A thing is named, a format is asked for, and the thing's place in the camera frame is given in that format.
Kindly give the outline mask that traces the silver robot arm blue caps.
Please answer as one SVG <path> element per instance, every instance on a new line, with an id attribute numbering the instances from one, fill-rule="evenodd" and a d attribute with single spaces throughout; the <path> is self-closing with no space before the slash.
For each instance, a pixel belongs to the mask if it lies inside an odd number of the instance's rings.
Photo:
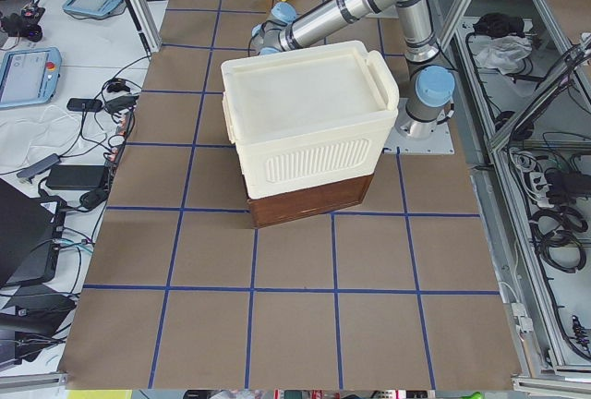
<path id="1" fill-rule="evenodd" d="M 253 28 L 250 47 L 256 54 L 307 48 L 369 14 L 395 7 L 406 45 L 405 59 L 413 86 L 395 129 L 407 139 L 427 139 L 452 114 L 442 116 L 455 88 L 451 72 L 439 64 L 442 54 L 432 25 L 428 0 L 327 0 L 299 16 L 289 4 L 273 6 Z"/>

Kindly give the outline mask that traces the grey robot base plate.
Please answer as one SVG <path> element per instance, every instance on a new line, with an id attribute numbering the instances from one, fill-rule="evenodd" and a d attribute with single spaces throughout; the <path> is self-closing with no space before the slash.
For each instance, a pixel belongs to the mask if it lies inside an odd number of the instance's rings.
<path id="1" fill-rule="evenodd" d="M 434 125 L 430 132 L 422 130 L 424 138 L 416 139 L 393 127 L 383 147 L 383 152 L 402 155 L 454 155 L 452 135 L 448 122 Z"/>

